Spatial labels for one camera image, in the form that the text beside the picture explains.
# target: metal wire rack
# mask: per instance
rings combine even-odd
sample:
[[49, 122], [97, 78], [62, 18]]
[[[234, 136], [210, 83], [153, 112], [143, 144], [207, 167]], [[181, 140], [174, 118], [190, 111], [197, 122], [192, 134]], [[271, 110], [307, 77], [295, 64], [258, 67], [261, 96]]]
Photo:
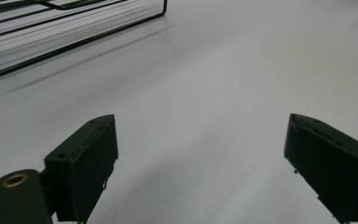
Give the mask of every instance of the metal wire rack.
[[0, 0], [0, 77], [162, 17], [168, 0]]

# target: white surface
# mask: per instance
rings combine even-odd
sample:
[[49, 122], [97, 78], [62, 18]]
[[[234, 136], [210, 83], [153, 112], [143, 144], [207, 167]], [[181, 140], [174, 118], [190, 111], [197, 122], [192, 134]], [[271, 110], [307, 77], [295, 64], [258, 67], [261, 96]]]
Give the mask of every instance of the white surface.
[[111, 113], [119, 159], [89, 223], [337, 223], [282, 154], [290, 113], [358, 139], [358, 1], [171, 0], [0, 78], [0, 176]]

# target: black wire frame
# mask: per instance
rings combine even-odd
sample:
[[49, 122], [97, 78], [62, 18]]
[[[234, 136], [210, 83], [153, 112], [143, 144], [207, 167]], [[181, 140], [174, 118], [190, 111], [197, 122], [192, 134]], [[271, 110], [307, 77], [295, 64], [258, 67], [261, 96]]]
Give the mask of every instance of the black wire frame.
[[163, 9], [160, 13], [156, 14], [156, 15], [153, 15], [153, 16], [149, 16], [149, 17], [146, 17], [146, 18], [143, 18], [143, 19], [140, 19], [138, 21], [133, 21], [133, 22], [130, 22], [128, 24], [125, 24], [125, 25], [122, 25], [122, 26], [119, 26], [115, 29], [112, 29], [112, 30], [109, 30], [109, 31], [106, 31], [106, 32], [103, 32], [101, 34], [98, 34], [98, 35], [94, 35], [94, 36], [91, 36], [91, 37], [88, 37], [86, 39], [83, 39], [83, 40], [80, 40], [80, 41], [77, 41], [73, 44], [70, 44], [70, 45], [67, 45], [65, 47], [62, 47], [60, 49], [55, 49], [51, 52], [48, 52], [48, 53], [45, 53], [45, 54], [42, 54], [42, 55], [39, 55], [37, 57], [34, 57], [33, 59], [29, 59], [27, 61], [24, 61], [24, 62], [21, 62], [21, 63], [16, 63], [14, 65], [11, 65], [10, 67], [7, 67], [7, 68], [4, 68], [4, 69], [1, 69], [0, 70], [0, 77], [4, 76], [4, 75], [7, 75], [9, 73], [12, 73], [14, 71], [17, 71], [17, 70], [20, 70], [22, 68], [25, 68], [27, 66], [30, 66], [34, 63], [40, 63], [46, 59], [49, 59], [49, 58], [52, 58], [54, 56], [57, 56], [57, 55], [60, 55], [62, 53], [65, 53], [66, 51], [69, 51], [71, 49], [76, 49], [80, 46], [83, 46], [83, 45], [86, 45], [92, 41], [95, 41], [95, 40], [98, 40], [98, 39], [101, 39], [103, 37], [106, 37], [108, 35], [113, 35], [113, 34], [116, 34], [118, 32], [122, 32], [124, 30], [127, 30], [127, 29], [130, 29], [134, 26], [137, 26], [137, 25], [140, 25], [142, 23], [146, 23], [146, 22], [149, 22], [149, 21], [153, 21], [155, 19], [158, 19], [160, 17], [163, 17], [165, 15], [165, 13], [167, 12], [167, 5], [168, 5], [168, 0], [164, 0], [164, 6], [163, 6]]

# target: white table surface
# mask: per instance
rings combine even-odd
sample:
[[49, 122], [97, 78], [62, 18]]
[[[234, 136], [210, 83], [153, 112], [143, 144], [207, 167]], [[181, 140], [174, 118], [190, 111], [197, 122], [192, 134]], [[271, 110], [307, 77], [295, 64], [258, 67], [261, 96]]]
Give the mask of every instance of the white table surface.
[[358, 0], [170, 0], [167, 15], [0, 78], [0, 176], [115, 114], [88, 223], [337, 223], [283, 157], [290, 113], [358, 140]]

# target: screw hole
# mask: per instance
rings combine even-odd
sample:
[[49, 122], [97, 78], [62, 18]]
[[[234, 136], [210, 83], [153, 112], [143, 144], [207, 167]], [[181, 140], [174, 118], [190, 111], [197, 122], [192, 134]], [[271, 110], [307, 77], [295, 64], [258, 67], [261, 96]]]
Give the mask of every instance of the screw hole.
[[16, 187], [22, 183], [24, 183], [28, 179], [28, 175], [26, 174], [20, 174], [20, 175], [13, 175], [9, 178], [7, 178], [2, 185], [5, 188], [13, 188]]
[[62, 152], [62, 153], [60, 153], [60, 154], [57, 155], [57, 158], [58, 158], [58, 159], [64, 159], [64, 158], [67, 157], [67, 156], [68, 156], [68, 154]]

